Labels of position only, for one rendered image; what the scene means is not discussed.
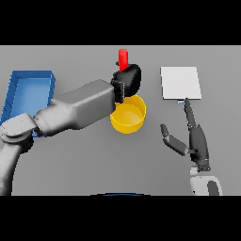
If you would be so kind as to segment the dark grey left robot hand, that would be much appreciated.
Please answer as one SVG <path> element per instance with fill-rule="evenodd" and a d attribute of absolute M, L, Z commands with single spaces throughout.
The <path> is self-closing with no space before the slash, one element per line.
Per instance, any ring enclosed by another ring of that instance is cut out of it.
<path fill-rule="evenodd" d="M 137 64 L 130 64 L 122 72 L 114 72 L 110 84 L 114 87 L 115 102 L 122 104 L 126 97 L 134 96 L 141 82 L 141 69 Z"/>

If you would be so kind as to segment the yellow bowl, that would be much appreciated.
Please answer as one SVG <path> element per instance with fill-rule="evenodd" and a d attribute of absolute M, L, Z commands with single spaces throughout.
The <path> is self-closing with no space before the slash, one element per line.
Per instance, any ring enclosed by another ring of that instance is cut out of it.
<path fill-rule="evenodd" d="M 133 134 L 143 125 L 146 105 L 141 97 L 126 97 L 122 104 L 116 103 L 116 110 L 109 115 L 113 128 L 122 134 Z"/>

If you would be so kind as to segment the red beaker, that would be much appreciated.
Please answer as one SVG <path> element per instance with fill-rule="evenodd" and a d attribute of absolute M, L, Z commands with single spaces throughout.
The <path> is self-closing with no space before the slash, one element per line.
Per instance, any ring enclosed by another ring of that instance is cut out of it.
<path fill-rule="evenodd" d="M 127 49 L 119 49 L 119 59 L 118 59 L 117 65 L 119 67 L 119 72 L 122 72 L 128 68 L 128 50 Z"/>

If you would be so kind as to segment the blue tray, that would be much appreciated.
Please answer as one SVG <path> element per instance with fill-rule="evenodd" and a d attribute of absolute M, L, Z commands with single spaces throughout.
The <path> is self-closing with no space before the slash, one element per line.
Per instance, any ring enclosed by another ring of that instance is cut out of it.
<path fill-rule="evenodd" d="M 0 118 L 0 137 L 9 141 L 1 124 L 23 113 L 33 117 L 48 107 L 54 96 L 56 78 L 52 71 L 12 71 Z"/>

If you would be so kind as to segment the pale square measuring scale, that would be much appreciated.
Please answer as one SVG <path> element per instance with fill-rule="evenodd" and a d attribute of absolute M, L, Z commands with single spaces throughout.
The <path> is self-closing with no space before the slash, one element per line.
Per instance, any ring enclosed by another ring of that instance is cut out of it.
<path fill-rule="evenodd" d="M 201 87 L 196 67 L 161 67 L 160 76 L 164 100 L 201 99 Z"/>

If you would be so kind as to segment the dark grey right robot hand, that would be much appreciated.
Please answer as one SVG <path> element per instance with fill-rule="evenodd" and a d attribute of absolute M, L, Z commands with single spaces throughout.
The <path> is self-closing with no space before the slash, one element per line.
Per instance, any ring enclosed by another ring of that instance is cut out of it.
<path fill-rule="evenodd" d="M 164 123 L 160 125 L 163 141 L 166 146 L 179 155 L 186 156 L 189 154 L 191 161 L 197 165 L 197 172 L 210 171 L 207 140 L 201 126 L 196 123 L 188 98 L 185 98 L 184 111 L 187 120 L 187 130 L 189 132 L 189 145 L 185 145 L 181 140 L 173 136 Z"/>

